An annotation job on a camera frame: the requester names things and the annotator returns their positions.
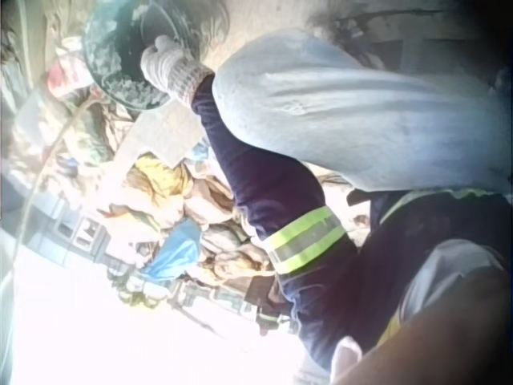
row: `hand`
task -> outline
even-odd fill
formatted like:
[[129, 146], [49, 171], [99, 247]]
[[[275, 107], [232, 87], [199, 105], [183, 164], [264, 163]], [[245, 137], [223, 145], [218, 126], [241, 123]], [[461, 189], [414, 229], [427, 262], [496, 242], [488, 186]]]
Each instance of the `hand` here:
[[144, 51], [141, 69], [148, 82], [188, 107], [198, 86], [213, 73], [179, 43], [164, 35], [155, 40], [155, 46]]

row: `reflective stripe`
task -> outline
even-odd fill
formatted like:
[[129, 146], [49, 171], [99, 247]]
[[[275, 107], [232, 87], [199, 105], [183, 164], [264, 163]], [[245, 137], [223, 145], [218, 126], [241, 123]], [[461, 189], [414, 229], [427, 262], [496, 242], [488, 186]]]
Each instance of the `reflective stripe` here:
[[258, 314], [258, 317], [263, 319], [264, 321], [277, 322], [278, 317], [273, 317], [272, 315]]
[[273, 240], [267, 244], [269, 258], [279, 274], [300, 269], [345, 234], [341, 222], [327, 207], [305, 214], [283, 230], [273, 234]]
[[297, 237], [304, 231], [310, 229], [320, 221], [333, 215], [328, 207], [321, 207], [306, 213], [303, 217], [297, 218], [294, 222], [289, 223], [283, 229], [274, 233], [271, 237], [264, 241], [264, 247], [269, 252], [288, 243], [291, 239]]
[[394, 316], [390, 319], [390, 322], [379, 339], [376, 347], [381, 346], [383, 343], [394, 337], [399, 329], [401, 329], [401, 319], [399, 318], [399, 311], [396, 311]]
[[451, 189], [443, 189], [443, 190], [416, 190], [412, 192], [408, 192], [403, 198], [401, 198], [398, 203], [396, 203], [388, 213], [380, 220], [380, 225], [382, 225], [393, 213], [399, 210], [402, 206], [409, 204], [417, 200], [418, 198], [427, 197], [429, 195], [441, 194], [441, 193], [449, 193], [455, 199], [463, 199], [468, 197], [469, 195], [476, 195], [477, 197], [484, 197], [485, 195], [493, 195], [492, 192], [486, 192], [484, 190], [477, 190], [474, 188], [467, 188], [464, 190], [451, 190]]

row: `gray pants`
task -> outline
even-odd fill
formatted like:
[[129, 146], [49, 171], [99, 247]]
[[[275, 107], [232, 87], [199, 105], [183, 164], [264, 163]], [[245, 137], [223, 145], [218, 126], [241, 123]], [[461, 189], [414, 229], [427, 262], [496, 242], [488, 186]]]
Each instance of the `gray pants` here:
[[511, 117], [497, 99], [366, 69], [299, 30], [242, 48], [218, 70], [214, 96], [240, 140], [362, 190], [510, 190]]

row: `black bucket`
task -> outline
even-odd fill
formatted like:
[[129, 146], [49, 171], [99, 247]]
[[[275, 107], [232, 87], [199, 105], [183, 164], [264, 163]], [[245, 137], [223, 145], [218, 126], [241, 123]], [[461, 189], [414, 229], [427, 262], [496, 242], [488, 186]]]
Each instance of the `black bucket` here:
[[[167, 103], [169, 96], [144, 78], [141, 55], [157, 36], [166, 34], [201, 60], [214, 40], [228, 33], [228, 14], [223, 7], [220, 12], [217, 5], [222, 2], [215, 2], [211, 10], [203, 6], [199, 12], [202, 2], [118, 0], [99, 7], [83, 37], [86, 65], [94, 81], [115, 102], [131, 110], [150, 110]], [[215, 36], [205, 29], [209, 25], [214, 26]]]

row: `yellow fabric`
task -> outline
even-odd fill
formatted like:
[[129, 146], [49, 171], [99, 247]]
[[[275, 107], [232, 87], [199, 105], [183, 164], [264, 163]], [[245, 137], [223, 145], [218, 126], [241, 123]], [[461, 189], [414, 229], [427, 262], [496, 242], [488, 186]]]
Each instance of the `yellow fabric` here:
[[407, 205], [410, 202], [415, 201], [418, 198], [427, 197], [429, 195], [440, 194], [440, 193], [449, 193], [455, 199], [463, 199], [468, 197], [469, 195], [476, 195], [477, 197], [484, 197], [485, 195], [491, 195], [492, 192], [486, 192], [483, 190], [478, 190], [474, 188], [467, 188], [464, 190], [454, 191], [451, 189], [443, 189], [443, 190], [416, 190], [407, 193], [403, 198], [401, 198], [398, 203], [396, 203], [388, 213], [380, 220], [380, 224], [382, 225], [393, 213], [398, 211], [402, 206]]
[[147, 154], [135, 162], [135, 168], [146, 175], [155, 193], [161, 197], [181, 195], [188, 187], [189, 176], [182, 164], [169, 168], [160, 159]]
[[258, 317], [263, 319], [264, 321], [277, 322], [278, 317], [273, 317], [272, 315], [258, 314]]
[[275, 264], [274, 269], [278, 274], [290, 274], [294, 270], [300, 269], [315, 258], [321, 256], [336, 241], [341, 239], [344, 234], [344, 229], [342, 227], [337, 227], [326, 234], [319, 242], [315, 242], [310, 247], [307, 247], [286, 261]]
[[399, 320], [399, 311], [396, 311], [394, 316], [390, 319], [390, 322], [386, 327], [385, 332], [379, 339], [377, 347], [381, 346], [383, 343], [394, 337], [395, 334], [399, 331], [399, 329], [401, 329], [401, 321]]
[[324, 219], [330, 217], [331, 215], [331, 210], [326, 206], [310, 211], [301, 218], [297, 218], [294, 222], [289, 223], [283, 229], [274, 233], [271, 237], [267, 238], [263, 242], [264, 247], [268, 252], [278, 249], [290, 240], [297, 237], [299, 234], [303, 233]]

